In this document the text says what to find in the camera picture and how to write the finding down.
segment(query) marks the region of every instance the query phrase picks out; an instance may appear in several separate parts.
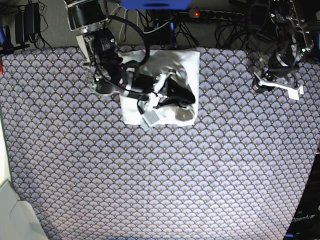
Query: scallop pattern fabric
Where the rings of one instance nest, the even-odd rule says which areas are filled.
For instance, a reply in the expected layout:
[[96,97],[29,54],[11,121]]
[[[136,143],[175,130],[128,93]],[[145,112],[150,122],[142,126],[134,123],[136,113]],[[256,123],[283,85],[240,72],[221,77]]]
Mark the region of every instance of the scallop pattern fabric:
[[320,67],[301,65],[294,101],[253,92],[257,54],[197,50],[195,125],[148,132],[92,93],[77,48],[2,58],[13,185],[50,240],[283,238],[320,141]]

